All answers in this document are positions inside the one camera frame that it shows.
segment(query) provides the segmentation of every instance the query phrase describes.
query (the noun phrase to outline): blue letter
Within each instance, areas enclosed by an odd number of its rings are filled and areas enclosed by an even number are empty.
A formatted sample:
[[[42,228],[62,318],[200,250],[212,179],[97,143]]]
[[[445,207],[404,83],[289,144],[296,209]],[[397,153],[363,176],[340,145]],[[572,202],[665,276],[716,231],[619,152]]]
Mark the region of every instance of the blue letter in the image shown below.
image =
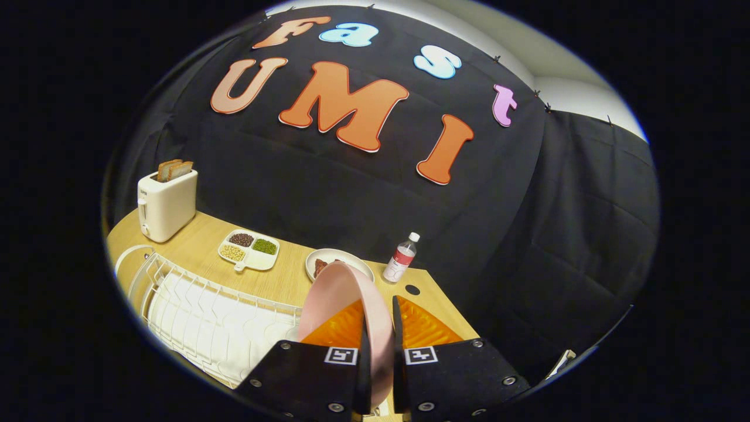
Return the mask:
[[[320,34],[320,39],[329,43],[344,43],[350,47],[365,47],[370,39],[377,35],[378,30],[367,23],[341,23],[338,29],[329,29]]]
[[[414,56],[414,65],[440,79],[451,79],[456,68],[461,67],[461,59],[450,51],[434,45],[421,49],[422,56]]]

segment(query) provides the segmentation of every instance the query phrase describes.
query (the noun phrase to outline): pink bowl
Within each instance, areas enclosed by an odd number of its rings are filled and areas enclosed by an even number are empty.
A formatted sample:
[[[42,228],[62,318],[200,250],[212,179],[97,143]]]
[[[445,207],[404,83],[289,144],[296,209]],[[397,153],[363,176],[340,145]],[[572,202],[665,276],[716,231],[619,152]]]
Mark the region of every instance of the pink bowl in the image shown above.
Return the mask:
[[[343,262],[328,264],[315,278],[304,300],[298,336],[307,337],[321,324],[352,302],[362,299],[370,338],[372,407],[386,399],[393,388],[395,335],[391,314],[383,296],[362,271]]]

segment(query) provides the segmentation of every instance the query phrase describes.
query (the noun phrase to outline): plastic bottle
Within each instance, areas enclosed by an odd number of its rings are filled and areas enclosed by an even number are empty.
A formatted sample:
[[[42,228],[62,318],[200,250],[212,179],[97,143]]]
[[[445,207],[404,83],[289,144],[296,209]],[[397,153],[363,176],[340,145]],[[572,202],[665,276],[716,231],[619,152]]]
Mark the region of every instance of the plastic bottle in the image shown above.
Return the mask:
[[[406,242],[401,243],[393,254],[393,258],[385,266],[385,271],[382,272],[384,280],[390,283],[396,283],[401,279],[403,274],[407,271],[409,264],[412,263],[415,255],[417,255],[416,243],[419,241],[419,235],[411,233],[409,239]]]

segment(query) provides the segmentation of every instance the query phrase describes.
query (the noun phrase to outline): toaster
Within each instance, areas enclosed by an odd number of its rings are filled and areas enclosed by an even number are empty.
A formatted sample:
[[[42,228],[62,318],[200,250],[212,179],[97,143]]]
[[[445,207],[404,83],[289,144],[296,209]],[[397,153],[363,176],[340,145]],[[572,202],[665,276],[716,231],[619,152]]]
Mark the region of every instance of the toaster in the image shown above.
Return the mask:
[[[140,230],[149,239],[162,243],[174,236],[195,216],[198,172],[169,182],[158,182],[158,171],[138,181]]]

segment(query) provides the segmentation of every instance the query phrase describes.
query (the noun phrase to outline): dish rack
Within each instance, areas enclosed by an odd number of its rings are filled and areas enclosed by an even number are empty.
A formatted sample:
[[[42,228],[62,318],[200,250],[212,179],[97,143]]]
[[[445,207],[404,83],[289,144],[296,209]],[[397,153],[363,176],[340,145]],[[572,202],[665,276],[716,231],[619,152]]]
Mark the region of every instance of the dish rack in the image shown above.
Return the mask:
[[[229,388],[237,387],[277,341],[297,341],[302,308],[204,279],[150,249],[125,292],[139,317],[168,349]]]

